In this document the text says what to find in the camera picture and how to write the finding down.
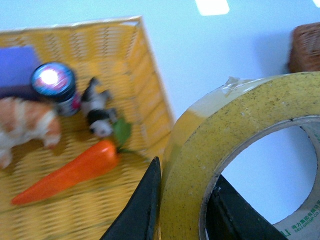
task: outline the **roll of tape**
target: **roll of tape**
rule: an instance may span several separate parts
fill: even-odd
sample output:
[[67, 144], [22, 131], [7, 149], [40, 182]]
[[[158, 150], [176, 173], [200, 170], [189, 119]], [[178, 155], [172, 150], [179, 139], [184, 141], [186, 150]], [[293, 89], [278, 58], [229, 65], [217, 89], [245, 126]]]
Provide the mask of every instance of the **roll of tape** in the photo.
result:
[[[223, 169], [258, 139], [298, 125], [320, 156], [320, 72], [229, 80], [177, 120], [165, 148], [162, 240], [205, 240], [207, 203]], [[275, 227], [288, 239], [320, 239], [320, 176], [302, 206]]]

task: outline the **stuffed animal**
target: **stuffed animal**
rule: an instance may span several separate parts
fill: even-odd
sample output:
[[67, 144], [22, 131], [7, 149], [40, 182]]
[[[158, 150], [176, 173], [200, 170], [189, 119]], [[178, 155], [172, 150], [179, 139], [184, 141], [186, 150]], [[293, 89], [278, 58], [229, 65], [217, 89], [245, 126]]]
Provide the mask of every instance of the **stuffed animal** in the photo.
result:
[[41, 139], [52, 149], [60, 138], [60, 123], [50, 105], [18, 97], [0, 99], [0, 168], [11, 163], [13, 146]]
[[117, 121], [115, 108], [106, 109], [106, 103], [112, 99], [108, 90], [96, 92], [96, 86], [101, 83], [93, 77], [87, 89], [81, 96], [81, 111], [87, 118], [90, 131], [98, 138], [105, 138], [113, 133], [112, 123]]

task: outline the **yellow woven basket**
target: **yellow woven basket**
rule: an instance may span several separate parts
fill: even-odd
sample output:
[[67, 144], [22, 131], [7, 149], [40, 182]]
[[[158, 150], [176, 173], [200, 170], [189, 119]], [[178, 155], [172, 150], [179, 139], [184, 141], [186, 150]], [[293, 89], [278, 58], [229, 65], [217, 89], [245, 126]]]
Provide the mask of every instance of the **yellow woven basket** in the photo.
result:
[[[77, 75], [80, 93], [96, 76], [109, 89], [109, 107], [133, 123], [125, 146], [150, 160], [162, 154], [173, 118], [141, 17], [81, 22], [0, 32], [0, 47], [33, 46], [45, 63], [60, 61]], [[13, 206], [10, 200], [98, 142], [81, 112], [60, 117], [62, 139], [47, 150], [39, 140], [12, 149], [13, 163], [0, 171], [1, 240], [97, 240], [127, 204], [149, 161], [125, 154], [114, 170], [48, 200]]]

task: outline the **panda figurine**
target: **panda figurine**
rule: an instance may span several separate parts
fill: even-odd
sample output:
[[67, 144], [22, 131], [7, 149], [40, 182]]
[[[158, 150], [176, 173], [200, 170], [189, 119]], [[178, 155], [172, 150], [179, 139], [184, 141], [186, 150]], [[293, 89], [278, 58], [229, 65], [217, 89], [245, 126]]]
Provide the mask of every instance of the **panda figurine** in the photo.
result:
[[97, 85], [101, 83], [93, 77], [81, 96], [81, 111], [87, 119], [90, 131], [98, 138], [105, 138], [113, 133], [112, 123], [117, 121], [117, 112], [115, 108], [105, 108], [112, 95], [108, 90], [97, 93]]

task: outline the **carrot leaf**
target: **carrot leaf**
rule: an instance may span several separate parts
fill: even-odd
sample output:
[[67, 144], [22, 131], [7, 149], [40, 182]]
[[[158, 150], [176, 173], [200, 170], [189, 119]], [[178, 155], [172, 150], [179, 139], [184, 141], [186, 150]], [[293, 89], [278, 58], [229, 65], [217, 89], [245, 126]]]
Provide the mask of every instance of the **carrot leaf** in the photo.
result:
[[115, 139], [122, 147], [131, 136], [132, 124], [127, 122], [124, 117], [121, 117], [112, 124], [112, 128]]

